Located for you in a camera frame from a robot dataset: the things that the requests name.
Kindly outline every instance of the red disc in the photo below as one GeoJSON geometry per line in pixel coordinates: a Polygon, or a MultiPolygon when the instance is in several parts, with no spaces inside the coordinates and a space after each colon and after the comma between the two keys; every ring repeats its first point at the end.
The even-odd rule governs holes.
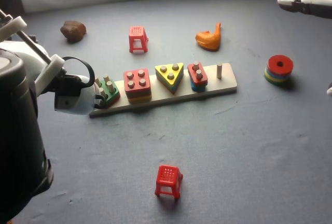
{"type": "Polygon", "coordinates": [[[293,70],[293,61],[282,54],[272,56],[268,61],[268,69],[279,76],[288,76],[293,70]]]}

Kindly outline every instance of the gray table surface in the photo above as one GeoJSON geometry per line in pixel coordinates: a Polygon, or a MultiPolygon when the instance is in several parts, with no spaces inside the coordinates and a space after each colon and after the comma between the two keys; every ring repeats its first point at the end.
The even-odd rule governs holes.
{"type": "MultiPolygon", "coordinates": [[[[332,222],[332,101],[326,95],[332,20],[282,11],[276,0],[147,0],[25,16],[50,54],[80,57],[96,74],[174,62],[229,62],[235,94],[90,119],[38,98],[39,126],[54,168],[51,188],[15,223],[332,222]],[[88,34],[74,45],[65,20],[88,34]],[[222,48],[196,45],[222,23],[222,48]],[[128,29],[144,25],[149,51],[129,53],[128,29]],[[268,59],[294,61],[294,88],[263,78],[268,59]],[[184,174],[181,198],[154,195],[158,166],[184,174]]],[[[69,61],[69,73],[87,74],[69,61]]]]}

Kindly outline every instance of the stone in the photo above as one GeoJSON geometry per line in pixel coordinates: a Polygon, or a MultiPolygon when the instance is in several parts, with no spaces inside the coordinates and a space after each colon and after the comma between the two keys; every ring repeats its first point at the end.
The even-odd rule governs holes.
{"type": "Polygon", "coordinates": [[[60,31],[70,43],[76,43],[83,39],[87,28],[77,21],[65,21],[60,31]]]}

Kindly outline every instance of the yellow triangle block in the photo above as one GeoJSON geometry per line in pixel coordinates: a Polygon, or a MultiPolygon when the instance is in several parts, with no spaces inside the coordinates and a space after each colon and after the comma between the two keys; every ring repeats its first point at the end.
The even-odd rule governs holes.
{"type": "Polygon", "coordinates": [[[183,63],[155,66],[156,76],[159,78],[161,77],[162,81],[167,84],[166,86],[172,88],[173,86],[177,86],[178,81],[182,79],[183,68],[183,63]]]}

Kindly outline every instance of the red stool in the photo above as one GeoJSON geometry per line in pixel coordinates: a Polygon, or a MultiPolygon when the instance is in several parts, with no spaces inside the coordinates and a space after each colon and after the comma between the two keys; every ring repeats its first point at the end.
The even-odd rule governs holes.
{"type": "Polygon", "coordinates": [[[159,166],[155,195],[169,194],[175,199],[180,198],[180,186],[183,178],[178,167],[161,165],[159,166]]]}
{"type": "Polygon", "coordinates": [[[134,50],[144,50],[147,52],[147,42],[149,38],[147,38],[144,27],[143,26],[132,26],[129,29],[129,52],[132,53],[134,50]],[[142,47],[134,48],[134,41],[141,40],[142,47]]]}

